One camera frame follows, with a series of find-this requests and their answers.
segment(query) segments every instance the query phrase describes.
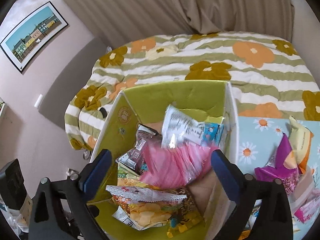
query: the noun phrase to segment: pink plastic package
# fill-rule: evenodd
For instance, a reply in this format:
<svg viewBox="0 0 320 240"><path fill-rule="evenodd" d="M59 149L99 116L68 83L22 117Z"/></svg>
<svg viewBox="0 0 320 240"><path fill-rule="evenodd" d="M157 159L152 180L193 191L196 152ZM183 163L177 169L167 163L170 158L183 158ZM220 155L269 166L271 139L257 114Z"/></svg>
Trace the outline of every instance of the pink plastic package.
<svg viewBox="0 0 320 240"><path fill-rule="evenodd" d="M320 189L315 188L305 203L294 213L294 215L302 222L310 220L317 212L320 206Z"/></svg>
<svg viewBox="0 0 320 240"><path fill-rule="evenodd" d="M287 195L293 192L299 181L300 170L286 134L283 134L276 154L271 157L267 165L263 168L255 168L254 172L258 180L281 179Z"/></svg>
<svg viewBox="0 0 320 240"><path fill-rule="evenodd" d="M217 149L196 144L167 149L161 148L161 143L149 141L144 151L148 171L140 181L161 189L183 187L211 169L211 153Z"/></svg>

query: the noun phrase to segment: purple snack bag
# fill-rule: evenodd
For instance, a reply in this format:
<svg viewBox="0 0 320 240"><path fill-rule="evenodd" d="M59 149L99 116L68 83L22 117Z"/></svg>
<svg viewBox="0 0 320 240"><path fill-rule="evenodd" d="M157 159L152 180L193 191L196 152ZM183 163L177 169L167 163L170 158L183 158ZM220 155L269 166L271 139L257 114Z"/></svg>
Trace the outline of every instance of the purple snack bag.
<svg viewBox="0 0 320 240"><path fill-rule="evenodd" d="M287 195L289 196L293 192L299 181L300 171L285 133L276 154L271 157L265 167L255 168L254 172L257 180L270 182L276 178L281 179Z"/></svg>

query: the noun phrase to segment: daisy center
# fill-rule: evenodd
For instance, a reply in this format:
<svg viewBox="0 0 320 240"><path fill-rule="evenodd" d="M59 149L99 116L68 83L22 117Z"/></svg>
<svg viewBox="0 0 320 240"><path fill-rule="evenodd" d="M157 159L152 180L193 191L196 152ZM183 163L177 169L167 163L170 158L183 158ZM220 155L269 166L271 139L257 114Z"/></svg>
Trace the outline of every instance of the daisy center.
<svg viewBox="0 0 320 240"><path fill-rule="evenodd" d="M93 98L94 98L94 96L90 96L90 97L88 98L88 101L91 102Z"/></svg>
<svg viewBox="0 0 320 240"><path fill-rule="evenodd" d="M251 155L251 150L249 148L244 149L242 152L246 157L249 157Z"/></svg>
<svg viewBox="0 0 320 240"><path fill-rule="evenodd" d="M109 59L114 59L115 57L116 57L116 54L115 54L114 52L112 52L112 53L110 54Z"/></svg>
<svg viewBox="0 0 320 240"><path fill-rule="evenodd" d="M255 48L250 49L253 54L256 54L258 51Z"/></svg>
<svg viewBox="0 0 320 240"><path fill-rule="evenodd" d="M264 119L259 120L260 126L268 126L268 122Z"/></svg>

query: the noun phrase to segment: framed picture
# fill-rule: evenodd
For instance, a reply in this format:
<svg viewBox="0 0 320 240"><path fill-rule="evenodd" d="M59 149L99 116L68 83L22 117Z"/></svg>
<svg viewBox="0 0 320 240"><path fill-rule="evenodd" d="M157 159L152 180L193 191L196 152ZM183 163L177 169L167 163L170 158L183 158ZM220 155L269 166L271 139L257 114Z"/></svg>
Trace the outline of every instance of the framed picture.
<svg viewBox="0 0 320 240"><path fill-rule="evenodd" d="M68 23L51 2L24 18L0 43L1 49L22 73L44 44Z"/></svg>

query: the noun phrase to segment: bedspread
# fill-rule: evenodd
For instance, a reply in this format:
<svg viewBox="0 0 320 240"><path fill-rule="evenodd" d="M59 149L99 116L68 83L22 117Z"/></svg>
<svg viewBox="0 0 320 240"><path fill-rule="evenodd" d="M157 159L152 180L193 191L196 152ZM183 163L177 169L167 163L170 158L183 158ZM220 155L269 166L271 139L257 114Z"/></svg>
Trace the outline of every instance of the bedspread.
<svg viewBox="0 0 320 240"><path fill-rule="evenodd" d="M94 148L121 89L190 79L229 80L239 116L320 121L319 88L288 41L244 32L156 35L97 60L66 110L70 144Z"/></svg>

